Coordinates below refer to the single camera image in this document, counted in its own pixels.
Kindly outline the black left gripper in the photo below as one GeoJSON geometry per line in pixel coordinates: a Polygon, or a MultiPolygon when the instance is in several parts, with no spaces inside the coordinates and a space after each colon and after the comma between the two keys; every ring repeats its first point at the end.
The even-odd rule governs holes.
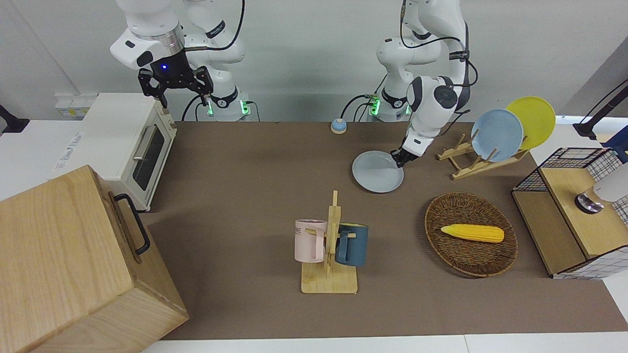
{"type": "Polygon", "coordinates": [[[417,155],[412,152],[408,152],[404,148],[399,148],[398,151],[392,151],[391,157],[396,163],[398,168],[404,167],[404,165],[408,162],[415,161],[418,158],[417,155]]]}

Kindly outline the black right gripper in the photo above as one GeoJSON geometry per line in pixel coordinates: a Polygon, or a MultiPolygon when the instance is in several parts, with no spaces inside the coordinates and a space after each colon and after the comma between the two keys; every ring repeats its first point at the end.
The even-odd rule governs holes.
{"type": "Polygon", "coordinates": [[[201,104],[207,106],[210,93],[213,92],[213,81],[206,67],[196,70],[190,68],[153,67],[151,70],[140,69],[138,81],[145,96],[156,98],[163,109],[168,109],[165,91],[168,89],[187,89],[198,94],[201,104]]]}

